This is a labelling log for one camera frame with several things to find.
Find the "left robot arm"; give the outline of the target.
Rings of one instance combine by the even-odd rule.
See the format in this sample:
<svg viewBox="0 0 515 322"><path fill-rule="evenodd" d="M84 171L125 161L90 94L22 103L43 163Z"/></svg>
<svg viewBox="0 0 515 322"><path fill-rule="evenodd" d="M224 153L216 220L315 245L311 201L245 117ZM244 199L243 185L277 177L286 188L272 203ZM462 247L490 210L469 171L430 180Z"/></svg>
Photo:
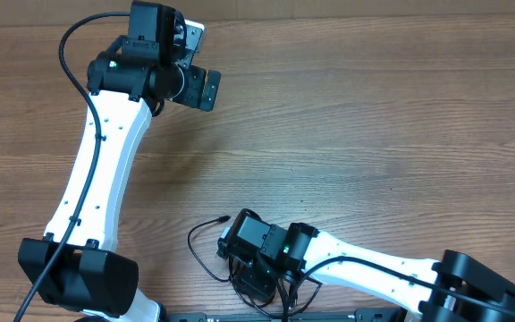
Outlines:
<svg viewBox="0 0 515 322"><path fill-rule="evenodd" d="M21 242L30 296L87 321L165 321L162 304L139 289L139 267L117 253L122 199L151 120L166 102L209 112L221 75L192 60L203 24L163 4L135 1L129 28L89 63L78 86L88 105L62 201L42 237Z"/></svg>

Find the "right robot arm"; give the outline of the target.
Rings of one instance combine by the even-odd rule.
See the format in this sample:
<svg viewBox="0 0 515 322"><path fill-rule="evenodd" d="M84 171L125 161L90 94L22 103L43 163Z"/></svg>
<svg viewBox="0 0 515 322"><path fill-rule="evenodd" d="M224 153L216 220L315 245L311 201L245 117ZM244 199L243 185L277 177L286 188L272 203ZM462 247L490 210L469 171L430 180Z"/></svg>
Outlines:
<svg viewBox="0 0 515 322"><path fill-rule="evenodd" d="M238 264L231 281L250 303L282 299L288 321L306 282L348 287L397 305L405 321L515 321L515 284L467 254L401 258L342 241L305 223L283 229L244 208L217 242Z"/></svg>

